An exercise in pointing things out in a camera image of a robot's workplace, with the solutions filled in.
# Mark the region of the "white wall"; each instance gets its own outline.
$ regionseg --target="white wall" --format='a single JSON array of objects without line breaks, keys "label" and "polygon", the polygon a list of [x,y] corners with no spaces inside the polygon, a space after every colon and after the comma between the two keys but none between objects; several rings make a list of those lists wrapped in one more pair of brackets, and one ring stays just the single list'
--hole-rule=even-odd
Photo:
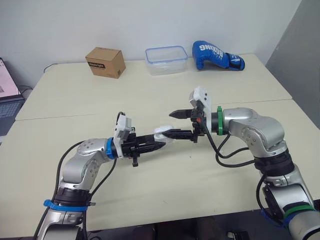
[{"label": "white wall", "polygon": [[51,63],[84,62],[94,47],[144,58],[150,47],[196,40],[265,64],[301,0],[1,0],[0,56],[34,86]]}]

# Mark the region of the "table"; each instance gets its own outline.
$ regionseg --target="table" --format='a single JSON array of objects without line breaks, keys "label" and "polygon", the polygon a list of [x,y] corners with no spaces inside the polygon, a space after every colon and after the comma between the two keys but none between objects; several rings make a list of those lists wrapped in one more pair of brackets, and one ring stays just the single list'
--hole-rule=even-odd
[{"label": "table", "polygon": [[185,72],[151,76],[145,61],[127,61],[119,79],[94,76],[87,63],[58,64],[48,69],[16,120],[99,114],[113,109],[168,112],[173,99],[190,107],[188,94],[202,86],[213,103],[248,103],[291,99],[254,54],[244,54],[243,71],[208,66],[198,71],[194,60]]},{"label": "table", "polygon": [[[188,94],[189,91],[183,93],[186,102]],[[320,132],[293,100],[226,103],[222,107],[249,107],[281,122],[293,161],[299,166],[312,197],[320,198]],[[138,135],[149,134],[166,124],[191,129],[190,120],[170,118],[162,109],[128,108],[126,114],[132,118]],[[112,109],[101,114],[14,123],[0,147],[0,238],[33,235],[45,210],[43,201],[53,194],[61,155],[78,141],[112,136],[115,118],[116,110]],[[223,137],[213,134],[213,139],[219,144]],[[244,143],[232,137],[224,153],[240,147]],[[226,161],[238,163],[250,159],[252,156],[246,151]],[[97,205],[88,210],[89,231],[258,208],[255,190],[259,172],[252,165],[221,167],[205,137],[200,137],[197,144],[176,140],[158,151],[143,154],[138,161],[139,167],[135,168],[130,160],[118,161],[93,198]],[[96,184],[111,165],[109,162],[101,166]]]}]

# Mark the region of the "laptop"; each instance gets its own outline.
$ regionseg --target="laptop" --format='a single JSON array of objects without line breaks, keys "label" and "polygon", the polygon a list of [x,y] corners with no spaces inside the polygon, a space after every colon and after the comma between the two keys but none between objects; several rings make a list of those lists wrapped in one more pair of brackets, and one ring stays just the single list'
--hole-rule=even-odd
[{"label": "laptop", "polygon": [[0,58],[0,144],[14,124],[24,102],[25,99]]}]

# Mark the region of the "blue boxing glove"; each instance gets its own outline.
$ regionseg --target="blue boxing glove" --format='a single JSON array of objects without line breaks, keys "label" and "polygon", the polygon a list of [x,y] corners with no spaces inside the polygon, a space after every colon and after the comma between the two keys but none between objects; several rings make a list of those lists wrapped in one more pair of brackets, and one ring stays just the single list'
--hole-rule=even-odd
[{"label": "blue boxing glove", "polygon": [[223,52],[207,41],[195,41],[192,46],[192,56],[196,68],[204,68],[204,61],[210,61],[224,69],[241,71],[245,68],[245,61],[238,55]]}]

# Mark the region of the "laptop keyboard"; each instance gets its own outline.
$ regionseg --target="laptop keyboard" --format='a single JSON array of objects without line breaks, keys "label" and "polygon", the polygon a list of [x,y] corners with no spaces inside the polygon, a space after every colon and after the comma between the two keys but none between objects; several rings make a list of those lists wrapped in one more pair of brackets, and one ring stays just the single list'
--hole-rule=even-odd
[{"label": "laptop keyboard", "polygon": [[8,102],[0,104],[0,119],[12,117],[17,108],[19,107],[20,102]]}]

